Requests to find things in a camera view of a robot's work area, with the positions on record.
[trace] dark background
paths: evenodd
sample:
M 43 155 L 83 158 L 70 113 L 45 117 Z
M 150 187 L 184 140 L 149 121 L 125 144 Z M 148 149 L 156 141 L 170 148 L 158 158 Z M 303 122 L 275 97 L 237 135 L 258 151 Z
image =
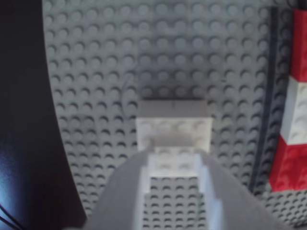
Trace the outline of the dark background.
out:
M 0 204 L 27 230 L 59 230 L 86 217 L 53 107 L 42 18 L 41 0 L 0 3 Z

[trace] black cable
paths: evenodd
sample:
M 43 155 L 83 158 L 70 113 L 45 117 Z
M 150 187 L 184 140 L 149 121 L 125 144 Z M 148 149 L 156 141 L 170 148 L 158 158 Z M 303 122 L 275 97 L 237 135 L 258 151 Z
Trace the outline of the black cable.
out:
M 16 227 L 15 225 L 13 225 L 12 223 L 8 222 L 5 218 L 0 216 L 0 220 L 5 223 L 7 226 L 11 227 L 14 230 L 20 230 L 20 228 Z
M 4 207 L 0 204 L 0 209 L 1 209 L 1 211 L 8 217 L 8 218 L 10 218 L 10 220 L 12 221 L 12 222 L 14 222 L 14 224 L 16 224 L 17 226 L 18 226 L 18 229 L 19 230 L 25 230 L 25 227 L 24 226 L 22 226 L 14 217 L 12 217 L 5 209 L 4 209 Z

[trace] red and white lego tower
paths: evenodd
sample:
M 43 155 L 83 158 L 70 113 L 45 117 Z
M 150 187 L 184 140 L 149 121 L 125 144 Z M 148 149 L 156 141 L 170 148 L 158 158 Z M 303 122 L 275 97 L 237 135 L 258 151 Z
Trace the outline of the red and white lego tower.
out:
M 307 11 L 294 12 L 294 25 L 291 76 L 270 174 L 274 192 L 307 189 Z

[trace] lego baseplate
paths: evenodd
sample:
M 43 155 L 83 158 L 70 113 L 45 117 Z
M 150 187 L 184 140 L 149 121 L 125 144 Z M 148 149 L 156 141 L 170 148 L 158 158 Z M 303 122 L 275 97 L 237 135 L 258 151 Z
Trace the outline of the lego baseplate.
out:
M 295 2 L 44 0 L 54 105 L 88 215 L 112 172 L 137 152 L 139 100 L 205 98 L 214 120 L 211 154 L 275 216 L 307 223 L 307 192 L 272 193 L 268 183 Z M 146 228 L 155 224 L 149 218 Z

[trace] red lego brick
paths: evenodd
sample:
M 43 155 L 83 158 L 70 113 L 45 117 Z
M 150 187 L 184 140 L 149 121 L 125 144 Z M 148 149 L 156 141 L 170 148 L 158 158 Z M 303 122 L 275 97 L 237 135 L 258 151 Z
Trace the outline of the red lego brick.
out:
M 280 136 L 270 184 L 274 192 L 307 189 L 307 144 L 287 145 Z
M 291 75 L 307 82 L 307 11 L 294 11 Z

